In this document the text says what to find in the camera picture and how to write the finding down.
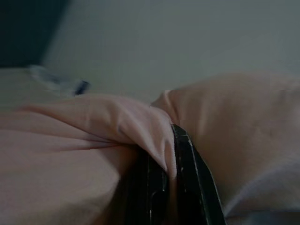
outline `small dark object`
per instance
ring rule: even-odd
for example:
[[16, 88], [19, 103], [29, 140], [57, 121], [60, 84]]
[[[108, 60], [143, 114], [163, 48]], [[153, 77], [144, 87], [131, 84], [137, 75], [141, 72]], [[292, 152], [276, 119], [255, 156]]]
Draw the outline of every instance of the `small dark object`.
[[81, 81], [75, 90], [75, 95], [82, 95], [89, 88], [89, 86], [90, 84], [87, 81]]

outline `pink bedsheet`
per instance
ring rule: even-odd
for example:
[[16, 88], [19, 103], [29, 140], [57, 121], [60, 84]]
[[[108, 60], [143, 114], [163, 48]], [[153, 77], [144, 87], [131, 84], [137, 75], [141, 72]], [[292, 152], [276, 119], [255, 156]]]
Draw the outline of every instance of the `pink bedsheet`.
[[20, 108], [0, 117], [0, 224], [112, 224], [107, 207], [136, 144], [174, 191], [172, 123], [210, 167], [229, 224], [299, 224], [299, 118], [299, 79], [271, 75], [216, 76], [152, 106], [84, 95]]

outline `black object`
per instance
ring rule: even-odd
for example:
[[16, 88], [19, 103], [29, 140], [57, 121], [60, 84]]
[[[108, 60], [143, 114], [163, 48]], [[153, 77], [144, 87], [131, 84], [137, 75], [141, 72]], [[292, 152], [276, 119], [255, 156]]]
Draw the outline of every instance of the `black object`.
[[140, 150], [129, 178], [124, 224], [160, 225], [168, 201], [168, 177], [151, 156]]
[[38, 65], [69, 0], [1, 0], [0, 67]]
[[187, 132], [172, 125], [177, 166], [180, 225], [225, 225], [217, 189], [207, 165]]
[[[187, 132], [172, 125], [179, 225], [226, 225], [212, 175]], [[131, 172], [125, 225], [161, 225], [168, 199], [164, 170], [145, 151]]]
[[87, 81], [81, 81], [75, 90], [74, 95], [82, 95], [88, 88], [90, 84]]

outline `crumpled fabric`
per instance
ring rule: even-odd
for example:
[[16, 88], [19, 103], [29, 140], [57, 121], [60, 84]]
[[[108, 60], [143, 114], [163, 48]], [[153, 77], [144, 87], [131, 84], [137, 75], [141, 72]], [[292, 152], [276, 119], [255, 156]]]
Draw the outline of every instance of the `crumpled fabric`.
[[110, 210], [139, 145], [176, 178], [171, 124], [209, 166], [230, 225], [300, 222], [300, 80], [219, 75], [152, 106], [83, 95], [0, 116], [0, 224], [122, 224]]

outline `white wall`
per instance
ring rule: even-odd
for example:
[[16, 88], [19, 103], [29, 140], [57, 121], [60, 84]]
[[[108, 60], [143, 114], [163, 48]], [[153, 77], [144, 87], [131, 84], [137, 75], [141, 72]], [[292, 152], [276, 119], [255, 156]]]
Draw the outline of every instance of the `white wall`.
[[154, 100], [220, 72], [300, 72], [298, 0], [74, 0], [44, 65]]

